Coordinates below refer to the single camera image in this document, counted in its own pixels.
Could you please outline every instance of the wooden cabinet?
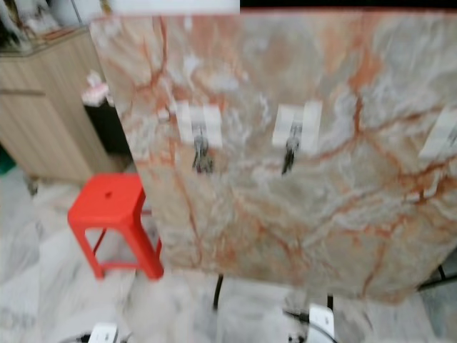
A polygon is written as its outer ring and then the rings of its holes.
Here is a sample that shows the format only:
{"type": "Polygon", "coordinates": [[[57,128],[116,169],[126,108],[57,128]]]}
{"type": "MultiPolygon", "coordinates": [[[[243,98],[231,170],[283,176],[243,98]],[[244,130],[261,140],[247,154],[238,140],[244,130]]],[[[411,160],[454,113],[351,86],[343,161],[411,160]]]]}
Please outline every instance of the wooden cabinet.
{"type": "Polygon", "coordinates": [[[101,73],[86,30],[30,56],[0,57],[0,142],[29,176],[82,183],[122,168],[81,102],[91,69],[101,73]]]}

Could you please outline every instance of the green object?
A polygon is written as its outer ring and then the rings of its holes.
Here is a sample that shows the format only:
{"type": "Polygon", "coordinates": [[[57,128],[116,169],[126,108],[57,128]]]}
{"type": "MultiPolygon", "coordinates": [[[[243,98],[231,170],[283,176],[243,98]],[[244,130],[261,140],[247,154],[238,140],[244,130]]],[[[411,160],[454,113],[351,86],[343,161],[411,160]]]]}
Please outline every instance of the green object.
{"type": "Polygon", "coordinates": [[[0,145],[0,175],[5,175],[16,162],[8,155],[5,149],[0,145]]]}

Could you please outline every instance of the marble floor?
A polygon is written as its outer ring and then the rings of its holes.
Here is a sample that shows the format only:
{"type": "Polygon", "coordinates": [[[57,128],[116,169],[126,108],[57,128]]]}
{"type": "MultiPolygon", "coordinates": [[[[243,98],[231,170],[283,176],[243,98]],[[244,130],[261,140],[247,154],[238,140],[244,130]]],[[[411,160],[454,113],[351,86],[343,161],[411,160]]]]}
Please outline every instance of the marble floor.
{"type": "MultiPolygon", "coordinates": [[[[132,333],[129,343],[286,342],[288,333],[301,328],[281,309],[326,303],[325,294],[227,278],[214,312],[216,276],[171,270],[166,261],[158,282],[126,270],[98,282],[66,223],[78,187],[40,183],[31,198],[15,168],[0,178],[0,192],[1,343],[59,343],[106,321],[118,324],[120,337],[132,333]]],[[[144,226],[156,241],[154,221],[144,218],[144,226]]],[[[98,258],[132,256],[121,237],[107,235],[98,258]]],[[[439,292],[413,294],[395,307],[336,297],[336,338],[454,342],[457,312],[451,302],[457,302],[457,289],[447,291],[447,298],[439,292]],[[445,309],[441,298],[449,304],[445,309]]]]}

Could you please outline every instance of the stool seat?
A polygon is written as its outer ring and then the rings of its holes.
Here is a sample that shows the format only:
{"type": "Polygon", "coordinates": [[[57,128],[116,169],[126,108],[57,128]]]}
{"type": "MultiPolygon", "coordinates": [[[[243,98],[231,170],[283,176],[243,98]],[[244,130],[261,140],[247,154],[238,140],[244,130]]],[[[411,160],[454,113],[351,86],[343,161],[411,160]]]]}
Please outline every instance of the stool seat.
{"type": "Polygon", "coordinates": [[[160,279],[164,268],[160,263],[161,242],[154,250],[141,224],[141,209],[146,196],[136,174],[98,174],[90,179],[69,210],[71,230],[91,265],[95,277],[102,279],[106,269],[142,269],[149,279],[160,279]],[[102,229],[92,247],[86,231],[102,229]],[[100,264],[97,249],[108,230],[116,230],[126,240],[137,264],[108,262],[100,264]]]}
{"type": "Polygon", "coordinates": [[[91,222],[98,227],[130,224],[132,214],[141,213],[144,198],[135,174],[97,174],[84,185],[68,218],[74,224],[91,222]]]}

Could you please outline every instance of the plastic stool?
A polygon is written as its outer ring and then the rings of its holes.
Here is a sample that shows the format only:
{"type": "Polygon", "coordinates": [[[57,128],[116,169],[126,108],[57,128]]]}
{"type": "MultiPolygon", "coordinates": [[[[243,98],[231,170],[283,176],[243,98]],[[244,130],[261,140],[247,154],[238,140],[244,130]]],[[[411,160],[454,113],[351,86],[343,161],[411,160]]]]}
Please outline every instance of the plastic stool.
{"type": "Polygon", "coordinates": [[[103,279],[104,270],[112,268],[142,269],[149,279],[160,279],[164,274],[159,259],[161,241],[159,240],[155,252],[141,225],[144,200],[144,190],[137,175],[98,174],[86,183],[70,208],[69,225],[97,279],[103,279]],[[100,228],[103,228],[103,231],[92,249],[86,238],[86,230],[100,228]],[[99,264],[96,251],[107,229],[118,230],[124,236],[138,264],[99,264]]]}

